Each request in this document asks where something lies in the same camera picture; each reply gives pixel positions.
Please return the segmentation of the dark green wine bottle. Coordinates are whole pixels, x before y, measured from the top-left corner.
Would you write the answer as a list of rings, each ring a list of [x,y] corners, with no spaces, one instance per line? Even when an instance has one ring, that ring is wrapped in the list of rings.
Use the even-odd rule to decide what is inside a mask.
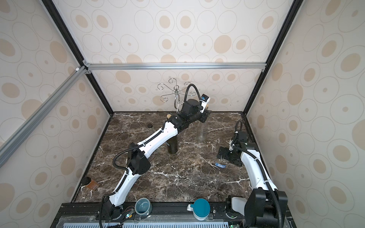
[[[177,135],[166,141],[167,151],[170,154],[176,154],[178,152],[178,139]]]

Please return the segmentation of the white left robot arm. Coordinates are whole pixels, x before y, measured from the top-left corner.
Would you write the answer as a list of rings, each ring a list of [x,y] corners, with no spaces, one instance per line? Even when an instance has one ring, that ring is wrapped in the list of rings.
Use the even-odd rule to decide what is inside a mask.
[[[130,147],[113,159],[113,166],[124,170],[124,174],[112,193],[103,196],[100,207],[100,219],[102,215],[111,219],[119,218],[122,214],[119,211],[126,200],[126,197],[140,176],[145,174],[151,167],[149,157],[161,145],[171,138],[177,136],[187,129],[195,121],[205,123],[212,112],[206,110],[210,97],[202,95],[200,100],[189,99],[184,101],[182,109],[171,114],[159,128],[148,138],[137,144],[130,144]]]

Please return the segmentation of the clear glass bottle cork stopper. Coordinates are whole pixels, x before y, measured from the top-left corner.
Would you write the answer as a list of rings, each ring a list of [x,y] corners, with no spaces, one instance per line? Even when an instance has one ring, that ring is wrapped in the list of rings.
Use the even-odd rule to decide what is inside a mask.
[[[197,136],[196,136],[197,140],[200,142],[204,142],[207,139],[207,135],[208,135],[207,121],[205,123],[201,123],[199,121],[197,127]]]

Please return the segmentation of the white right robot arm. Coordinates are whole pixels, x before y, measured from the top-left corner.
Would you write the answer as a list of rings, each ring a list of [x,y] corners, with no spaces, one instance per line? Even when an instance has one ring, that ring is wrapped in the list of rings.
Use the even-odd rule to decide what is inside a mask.
[[[257,145],[248,141],[248,135],[241,130],[235,130],[230,147],[220,147],[217,158],[228,160],[231,164],[245,166],[252,192],[249,198],[228,196],[226,199],[226,214],[244,217],[245,228],[282,228],[288,197],[278,190],[273,183],[261,160]]]

